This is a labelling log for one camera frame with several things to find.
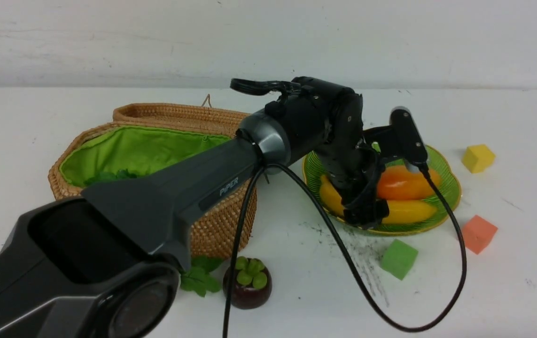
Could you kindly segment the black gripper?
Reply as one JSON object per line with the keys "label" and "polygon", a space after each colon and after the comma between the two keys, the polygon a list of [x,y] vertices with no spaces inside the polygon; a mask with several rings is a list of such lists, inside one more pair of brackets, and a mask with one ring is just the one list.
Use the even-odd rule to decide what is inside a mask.
{"label": "black gripper", "polygon": [[378,152],[366,143],[351,148],[324,144],[315,149],[315,154],[341,195],[345,223],[355,227],[381,225],[390,208],[388,201],[376,197]]}

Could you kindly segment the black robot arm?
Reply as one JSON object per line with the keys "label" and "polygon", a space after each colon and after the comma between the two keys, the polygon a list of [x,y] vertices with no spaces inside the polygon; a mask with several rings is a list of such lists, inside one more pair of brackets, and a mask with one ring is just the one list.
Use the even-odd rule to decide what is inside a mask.
{"label": "black robot arm", "polygon": [[0,338],[143,338],[174,302],[191,226],[208,210],[251,189],[267,165],[361,140],[363,99],[352,88],[311,77],[230,86],[281,96],[210,150],[19,216],[0,251]]}

